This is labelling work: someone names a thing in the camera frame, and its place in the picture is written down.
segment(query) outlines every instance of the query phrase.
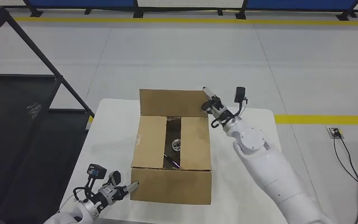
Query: white wall panel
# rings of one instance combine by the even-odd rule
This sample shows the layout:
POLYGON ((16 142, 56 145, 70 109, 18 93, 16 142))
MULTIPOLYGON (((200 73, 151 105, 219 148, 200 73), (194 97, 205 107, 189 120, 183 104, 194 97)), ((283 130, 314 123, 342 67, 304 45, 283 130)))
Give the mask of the white wall panel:
POLYGON ((0 6, 25 6, 22 0, 0 0, 0 6))
POLYGON ((138 0, 142 7, 227 7, 241 8, 243 0, 138 0))

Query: white table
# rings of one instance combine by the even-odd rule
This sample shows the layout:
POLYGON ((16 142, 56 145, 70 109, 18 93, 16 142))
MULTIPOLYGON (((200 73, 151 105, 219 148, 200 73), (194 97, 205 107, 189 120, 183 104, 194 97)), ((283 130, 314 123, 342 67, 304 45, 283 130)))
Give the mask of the white table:
MULTIPOLYGON (((270 110, 246 109, 243 119, 263 130, 266 138, 281 150, 274 115, 270 110)), ((90 163, 118 170, 122 185, 130 184, 131 162, 139 125, 139 101, 103 99, 79 155, 62 203, 77 186, 87 182, 90 163)), ((101 218, 149 223, 286 223, 274 202, 253 182, 232 148, 233 139, 221 128, 210 128, 211 165, 213 169, 210 206, 164 204, 132 201, 126 197, 107 207, 101 218)), ((98 188, 105 180, 98 180, 98 188)), ((62 211, 73 208, 69 200, 62 211)))

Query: yellow tape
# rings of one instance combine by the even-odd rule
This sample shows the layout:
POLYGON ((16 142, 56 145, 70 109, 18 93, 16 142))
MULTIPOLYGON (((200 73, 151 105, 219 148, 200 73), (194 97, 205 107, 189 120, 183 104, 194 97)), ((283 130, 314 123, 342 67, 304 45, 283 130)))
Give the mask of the yellow tape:
POLYGON ((358 116, 349 115, 286 115, 276 114, 276 124, 346 124, 358 125, 358 116))
POLYGON ((229 18, 46 18, 15 17, 17 22, 151 22, 151 23, 198 23, 198 24, 277 24, 277 25, 335 25, 358 26, 358 21, 315 20, 236 20, 229 18))

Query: open cardboard box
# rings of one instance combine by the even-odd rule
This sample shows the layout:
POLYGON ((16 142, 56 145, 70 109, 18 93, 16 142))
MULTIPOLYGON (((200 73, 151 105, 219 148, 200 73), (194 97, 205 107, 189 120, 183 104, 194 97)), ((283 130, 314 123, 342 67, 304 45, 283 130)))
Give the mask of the open cardboard box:
POLYGON ((211 159, 207 101, 203 91, 140 90, 140 123, 131 182, 131 200, 177 204, 211 203, 211 159), (181 150, 172 140, 181 139, 181 150), (180 169, 170 167, 171 155, 180 169))

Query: blue barrier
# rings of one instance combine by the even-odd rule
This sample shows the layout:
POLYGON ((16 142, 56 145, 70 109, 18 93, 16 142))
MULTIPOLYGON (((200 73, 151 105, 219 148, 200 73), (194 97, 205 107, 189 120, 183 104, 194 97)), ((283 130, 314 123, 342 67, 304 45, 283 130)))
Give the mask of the blue barrier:
POLYGON ((33 6, 63 7, 126 7, 133 6, 133 0, 30 0, 33 6))
POLYGON ((354 0, 249 0, 247 8, 276 10, 347 10, 354 0))

